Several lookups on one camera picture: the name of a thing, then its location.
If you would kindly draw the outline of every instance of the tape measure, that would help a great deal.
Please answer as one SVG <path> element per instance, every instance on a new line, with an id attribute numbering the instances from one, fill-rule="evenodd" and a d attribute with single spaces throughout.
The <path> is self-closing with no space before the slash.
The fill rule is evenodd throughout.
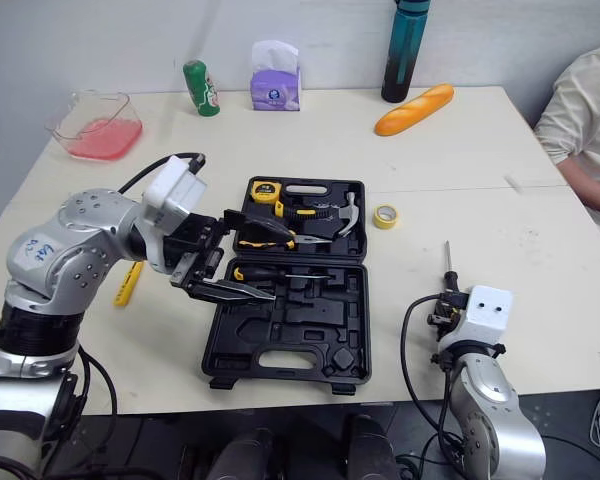
<path id="1" fill-rule="evenodd" d="M 251 198 L 256 203 L 273 205 L 273 213 L 278 218 L 306 219 L 328 218 L 332 211 L 328 208 L 292 208 L 285 206 L 280 201 L 282 184 L 278 182 L 267 182 L 256 180 L 251 185 Z"/>
<path id="2" fill-rule="evenodd" d="M 373 211 L 373 224 L 382 230 L 388 230 L 398 221 L 398 211 L 391 205 L 380 205 Z"/>
<path id="3" fill-rule="evenodd" d="M 280 199 L 281 190 L 281 183 L 256 180 L 251 186 L 251 198 L 256 203 L 275 205 Z"/>

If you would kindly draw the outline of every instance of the pink liquid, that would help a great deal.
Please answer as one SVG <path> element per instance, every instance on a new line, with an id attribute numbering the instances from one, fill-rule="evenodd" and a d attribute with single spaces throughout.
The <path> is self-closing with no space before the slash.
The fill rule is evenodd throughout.
<path id="1" fill-rule="evenodd" d="M 67 151 L 82 158 L 117 160 L 123 157 L 142 132 L 142 122 L 114 118 L 109 123 L 98 118 L 88 123 L 78 134 L 81 138 L 72 140 Z"/>

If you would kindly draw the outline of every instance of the green can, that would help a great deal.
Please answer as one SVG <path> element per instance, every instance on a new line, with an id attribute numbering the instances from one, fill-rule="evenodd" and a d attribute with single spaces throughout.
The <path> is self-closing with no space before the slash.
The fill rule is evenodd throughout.
<path id="1" fill-rule="evenodd" d="M 212 117 L 220 111 L 218 94 L 213 86 L 207 66 L 200 60 L 187 62 L 182 67 L 184 79 L 198 113 L 204 117 Z"/>

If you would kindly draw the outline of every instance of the black plastic case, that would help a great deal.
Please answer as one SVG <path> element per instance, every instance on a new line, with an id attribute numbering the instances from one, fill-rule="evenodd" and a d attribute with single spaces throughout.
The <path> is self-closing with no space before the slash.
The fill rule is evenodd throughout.
<path id="1" fill-rule="evenodd" d="M 293 207 L 346 206 L 347 192 L 355 193 L 359 218 L 347 237 L 336 237 L 344 220 L 287 220 L 274 216 L 273 205 L 255 203 L 254 181 L 282 184 L 281 200 Z M 287 187 L 322 187 L 324 193 L 290 193 Z M 329 244 L 299 244 L 256 249 L 240 245 L 229 262 L 226 279 L 237 267 L 265 267 L 287 274 L 329 275 L 328 279 L 289 278 L 249 281 L 276 296 L 260 305 L 218 306 L 202 361 L 212 376 L 211 388 L 231 389 L 240 378 L 309 380 L 331 384 L 334 394 L 354 395 L 356 385 L 371 377 L 369 289 L 366 255 L 364 185 L 357 181 L 254 177 L 249 181 L 242 211 L 274 218 L 296 233 L 333 238 Z M 267 351 L 293 351 L 315 356 L 314 368 L 265 367 L 259 358 Z"/>

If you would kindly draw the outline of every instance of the tissue box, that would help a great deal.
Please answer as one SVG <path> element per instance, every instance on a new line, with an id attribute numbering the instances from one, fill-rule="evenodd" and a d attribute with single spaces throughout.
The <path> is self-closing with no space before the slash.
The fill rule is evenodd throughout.
<path id="1" fill-rule="evenodd" d="M 300 69 L 296 74 L 260 70 L 251 77 L 254 110 L 300 110 Z"/>

